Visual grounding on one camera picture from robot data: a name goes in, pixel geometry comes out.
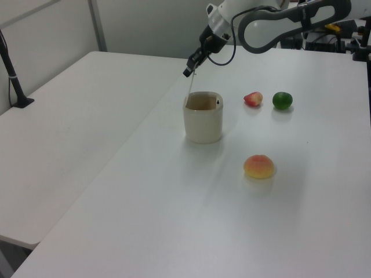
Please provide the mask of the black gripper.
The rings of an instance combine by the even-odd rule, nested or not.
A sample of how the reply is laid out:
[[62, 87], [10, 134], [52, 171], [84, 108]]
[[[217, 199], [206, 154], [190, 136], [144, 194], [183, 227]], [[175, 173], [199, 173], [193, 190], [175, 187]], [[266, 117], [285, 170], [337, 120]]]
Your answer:
[[212, 29], [207, 26], [199, 36], [201, 49], [190, 55], [187, 60], [186, 68], [183, 71], [185, 77], [190, 75], [208, 58], [208, 54], [219, 53], [226, 45], [227, 41], [217, 36]]

